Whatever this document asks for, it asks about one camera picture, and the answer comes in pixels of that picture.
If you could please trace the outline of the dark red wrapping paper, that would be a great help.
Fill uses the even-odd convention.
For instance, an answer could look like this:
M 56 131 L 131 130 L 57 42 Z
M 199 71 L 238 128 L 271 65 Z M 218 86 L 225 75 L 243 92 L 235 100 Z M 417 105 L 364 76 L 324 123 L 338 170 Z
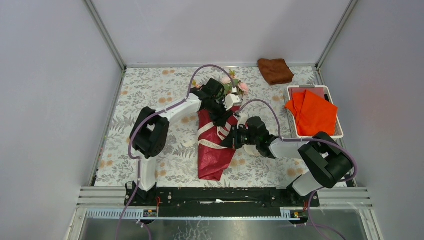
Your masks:
M 196 134 L 198 178 L 220 181 L 236 152 L 232 148 L 221 146 L 221 142 L 238 120 L 232 115 L 225 126 L 215 126 L 206 110 L 200 110 L 197 115 L 199 120 L 199 129 Z

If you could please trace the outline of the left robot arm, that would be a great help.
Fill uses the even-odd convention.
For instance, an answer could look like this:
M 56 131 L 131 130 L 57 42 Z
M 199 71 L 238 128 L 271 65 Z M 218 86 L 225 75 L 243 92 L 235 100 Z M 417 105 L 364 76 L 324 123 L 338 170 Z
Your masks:
M 169 127 L 183 118 L 205 111 L 210 122 L 201 127 L 196 136 L 200 137 L 215 129 L 222 140 L 229 134 L 231 125 L 228 120 L 233 116 L 234 108 L 239 107 L 242 99 L 233 88 L 229 94 L 225 93 L 224 86 L 217 80 L 210 79 L 200 88 L 189 89 L 188 95 L 181 100 L 171 103 L 160 109 L 145 107 L 141 110 L 135 126 L 130 133 L 128 150 L 135 150 L 137 155 L 130 158 L 138 160 L 136 199 L 144 206 L 152 204 L 156 184 L 155 170 L 157 156 L 166 146 Z

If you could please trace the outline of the pink fake flower bouquet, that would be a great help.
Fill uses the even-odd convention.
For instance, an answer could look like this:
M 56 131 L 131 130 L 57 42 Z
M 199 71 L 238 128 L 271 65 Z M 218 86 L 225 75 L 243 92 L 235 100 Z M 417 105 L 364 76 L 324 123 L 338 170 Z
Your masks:
M 224 68 L 217 66 L 217 65 L 213 65 L 213 64 L 206 64 L 203 65 L 201 67 L 199 67 L 192 75 L 191 79 L 190 79 L 190 84 L 188 86 L 188 91 L 186 94 L 186 98 L 189 97 L 190 93 L 193 93 L 196 89 L 195 88 L 191 88 L 191 85 L 194 83 L 195 80 L 195 76 L 202 70 L 205 68 L 215 68 L 218 69 L 220 71 L 222 71 L 225 75 L 227 75 L 227 77 L 230 79 L 230 84 L 231 87 L 229 89 L 229 93 L 230 94 L 235 94 L 238 92 L 237 87 L 239 82 L 235 82 L 235 80 L 231 77 L 230 73 L 228 71 L 226 71 Z M 212 96 L 212 97 L 223 97 L 224 94 L 227 92 L 225 90 L 225 84 L 224 83 L 218 83 L 216 80 L 213 80 L 212 83 L 207 83 L 206 85 L 202 85 L 201 88 L 205 89 L 205 92 L 208 96 Z

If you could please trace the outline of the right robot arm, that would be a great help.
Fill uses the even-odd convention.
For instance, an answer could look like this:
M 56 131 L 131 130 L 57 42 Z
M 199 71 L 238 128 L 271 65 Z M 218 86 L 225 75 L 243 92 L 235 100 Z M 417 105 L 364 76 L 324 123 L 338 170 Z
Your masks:
M 270 134 L 258 116 L 233 125 L 220 145 L 234 150 L 253 146 L 266 158 L 303 160 L 308 172 L 295 179 L 286 193 L 293 206 L 301 205 L 315 190 L 333 188 L 355 167 L 350 155 L 327 133 L 319 132 L 311 138 L 280 138 Z

